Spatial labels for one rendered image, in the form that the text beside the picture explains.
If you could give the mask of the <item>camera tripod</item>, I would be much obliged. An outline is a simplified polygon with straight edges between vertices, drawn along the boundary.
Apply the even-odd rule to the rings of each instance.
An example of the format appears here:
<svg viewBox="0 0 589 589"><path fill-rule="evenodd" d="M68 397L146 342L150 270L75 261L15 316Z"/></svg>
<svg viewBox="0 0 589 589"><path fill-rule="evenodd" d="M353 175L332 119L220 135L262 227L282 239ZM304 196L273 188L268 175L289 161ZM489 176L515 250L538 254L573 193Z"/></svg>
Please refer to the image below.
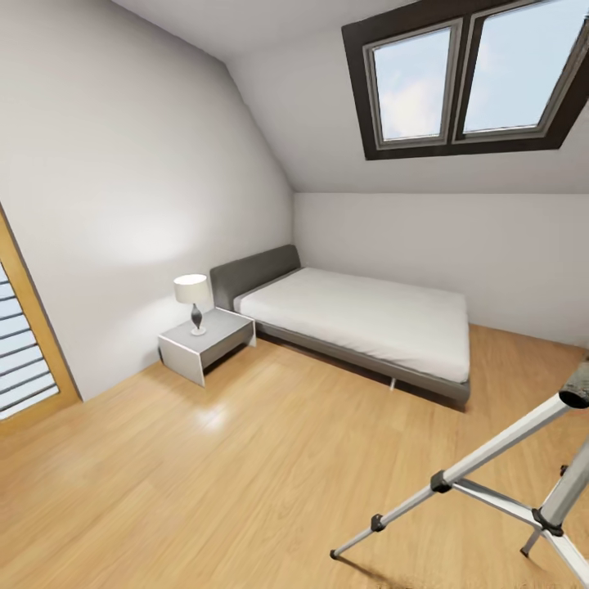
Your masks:
<svg viewBox="0 0 589 589"><path fill-rule="evenodd" d="M387 524L412 510L416 505L432 497L437 492L447 493L451 488L455 488L459 492L466 493L497 510L532 525L534 527L533 533L527 544L521 549L521 552L527 557L537 539L543 536L550 541L558 555L583 585L583 589L589 589L589 563L585 561L579 550L566 537L561 527L565 516L572 509L583 490L589 485L589 437L585 438L585 442L575 454L571 463L560 467L559 482L538 510L465 478L466 475L471 474L491 459L510 449L511 446L536 433L540 428L548 425L555 418L562 416L572 408L578 410L589 408L589 356L559 388L554 397L531 411L524 418L516 421L493 439L490 439L490 441L474 453L469 454L465 459L457 462L449 470L438 470L438 473L431 477L429 485L416 493L415 496L393 508L384 516L374 515L369 528L354 539L346 542L339 549L331 551L330 556L336 560L336 557L348 548L355 546L362 539L375 532L383 531Z"/></svg>

